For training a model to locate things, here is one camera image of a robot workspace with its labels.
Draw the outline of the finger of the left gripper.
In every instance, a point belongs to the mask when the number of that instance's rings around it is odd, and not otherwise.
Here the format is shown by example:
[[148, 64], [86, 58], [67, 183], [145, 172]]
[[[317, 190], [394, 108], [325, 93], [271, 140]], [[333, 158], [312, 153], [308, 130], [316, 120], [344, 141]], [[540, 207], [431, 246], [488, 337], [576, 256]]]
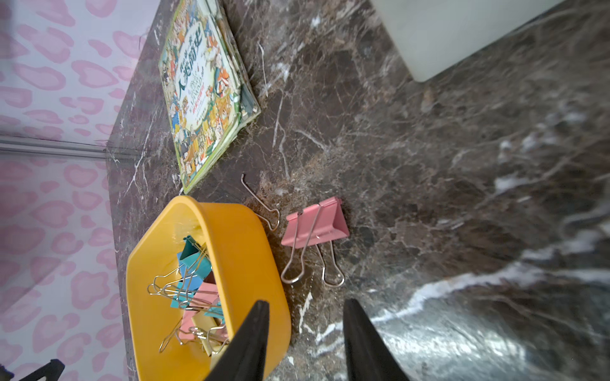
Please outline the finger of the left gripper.
[[21, 381], [58, 381], [65, 370], [65, 365], [58, 359], [52, 359], [46, 365], [38, 368]]

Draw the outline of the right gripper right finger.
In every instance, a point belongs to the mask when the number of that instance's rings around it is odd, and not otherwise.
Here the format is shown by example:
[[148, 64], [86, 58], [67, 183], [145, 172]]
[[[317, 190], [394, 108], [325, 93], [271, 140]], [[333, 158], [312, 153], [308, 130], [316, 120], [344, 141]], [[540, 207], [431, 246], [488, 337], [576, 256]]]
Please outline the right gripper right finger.
[[343, 333], [348, 380], [409, 380], [355, 298], [345, 301]]

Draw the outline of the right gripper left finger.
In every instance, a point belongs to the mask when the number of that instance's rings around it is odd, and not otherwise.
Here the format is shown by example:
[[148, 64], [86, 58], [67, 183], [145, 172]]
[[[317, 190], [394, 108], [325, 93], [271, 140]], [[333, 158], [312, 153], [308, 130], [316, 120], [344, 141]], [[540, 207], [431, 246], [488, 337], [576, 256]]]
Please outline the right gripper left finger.
[[269, 304], [256, 301], [227, 351], [205, 380], [264, 379], [269, 323]]

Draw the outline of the teal binder clip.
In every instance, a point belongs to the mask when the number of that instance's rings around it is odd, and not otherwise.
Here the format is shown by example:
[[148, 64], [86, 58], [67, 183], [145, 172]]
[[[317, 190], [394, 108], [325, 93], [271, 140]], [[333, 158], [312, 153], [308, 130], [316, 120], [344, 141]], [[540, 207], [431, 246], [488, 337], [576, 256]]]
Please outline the teal binder clip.
[[204, 244], [193, 236], [184, 238], [184, 248], [176, 255], [177, 266], [157, 275], [146, 288], [149, 295], [170, 301], [171, 308], [200, 312], [225, 322], [219, 289], [206, 279], [214, 275], [211, 257]]

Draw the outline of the yellow plastic storage tray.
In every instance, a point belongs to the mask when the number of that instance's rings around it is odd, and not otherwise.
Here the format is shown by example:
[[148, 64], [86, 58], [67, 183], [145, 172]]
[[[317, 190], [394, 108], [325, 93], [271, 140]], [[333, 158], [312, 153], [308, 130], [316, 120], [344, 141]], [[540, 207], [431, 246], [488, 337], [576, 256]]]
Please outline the yellow plastic storage tray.
[[291, 340], [288, 303], [264, 226], [246, 206], [174, 198], [135, 247], [125, 292], [142, 380], [202, 380], [257, 301], [269, 305], [265, 373]]

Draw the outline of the pink binder clip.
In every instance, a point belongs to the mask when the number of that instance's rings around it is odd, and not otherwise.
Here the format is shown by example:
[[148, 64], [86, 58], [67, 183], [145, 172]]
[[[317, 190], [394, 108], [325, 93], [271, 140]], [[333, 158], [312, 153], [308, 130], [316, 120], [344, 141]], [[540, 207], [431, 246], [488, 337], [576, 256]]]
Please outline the pink binder clip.
[[[288, 226], [282, 237], [281, 244], [291, 249], [288, 263], [281, 271], [280, 277], [284, 284], [295, 284], [299, 282], [305, 274], [304, 254], [310, 247], [314, 247], [319, 259], [322, 261], [322, 283], [326, 287], [339, 288], [346, 282], [346, 276], [337, 264], [333, 242], [348, 238], [349, 229], [345, 216], [342, 211], [342, 200], [338, 197], [331, 197], [320, 203], [313, 204], [299, 212], [289, 214], [286, 217]], [[330, 244], [330, 258], [332, 265], [338, 273], [339, 281], [332, 284], [327, 281], [327, 265], [323, 258], [321, 244]], [[295, 252], [301, 250], [299, 256], [300, 273], [295, 278], [286, 277], [291, 264], [295, 260]]]

